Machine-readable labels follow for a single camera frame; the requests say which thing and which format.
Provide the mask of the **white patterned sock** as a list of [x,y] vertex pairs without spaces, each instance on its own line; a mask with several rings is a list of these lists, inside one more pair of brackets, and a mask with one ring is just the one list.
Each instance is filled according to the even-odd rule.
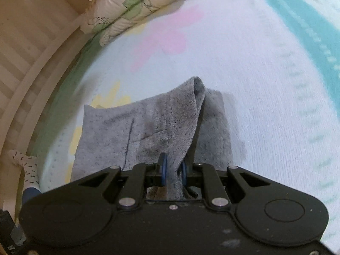
[[22,167],[24,171],[24,187],[26,189],[35,189],[41,192],[39,185],[39,176],[37,170],[37,158],[22,154],[17,150],[10,150],[7,152],[11,163]]

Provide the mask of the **grey speckled pants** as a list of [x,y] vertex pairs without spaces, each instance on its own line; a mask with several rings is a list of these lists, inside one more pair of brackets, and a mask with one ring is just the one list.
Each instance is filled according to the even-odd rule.
[[192,77],[173,90],[115,108],[85,106],[82,134],[72,180],[117,165],[131,170],[167,156],[166,186],[152,189],[150,199],[190,195],[180,165],[208,163],[225,170],[232,163],[229,124],[222,93]]

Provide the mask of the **pastel patterned bed sheet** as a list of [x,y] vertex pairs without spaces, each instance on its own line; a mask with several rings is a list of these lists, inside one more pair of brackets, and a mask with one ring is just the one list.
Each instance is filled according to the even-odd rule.
[[105,47],[93,39],[28,152],[42,191],[70,181],[84,106],[111,108],[197,76],[224,99],[236,165],[319,198],[339,250],[339,0],[179,0]]

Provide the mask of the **blue trouser leg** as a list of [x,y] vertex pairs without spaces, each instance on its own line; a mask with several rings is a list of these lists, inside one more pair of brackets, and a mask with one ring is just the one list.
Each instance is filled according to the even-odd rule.
[[[37,188],[33,188],[33,187],[26,188],[23,191],[22,204],[25,204],[27,201],[29,201],[30,199],[40,194],[41,194],[41,191]],[[19,224],[14,225],[10,236],[17,246],[23,246],[24,242],[26,241],[26,236]]]

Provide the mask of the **leaf print pillow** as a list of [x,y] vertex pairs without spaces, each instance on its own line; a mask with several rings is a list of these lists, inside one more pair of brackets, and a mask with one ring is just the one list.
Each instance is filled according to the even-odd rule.
[[103,47],[115,37],[152,13],[177,0],[93,0],[83,15],[80,29],[88,35],[100,35]]

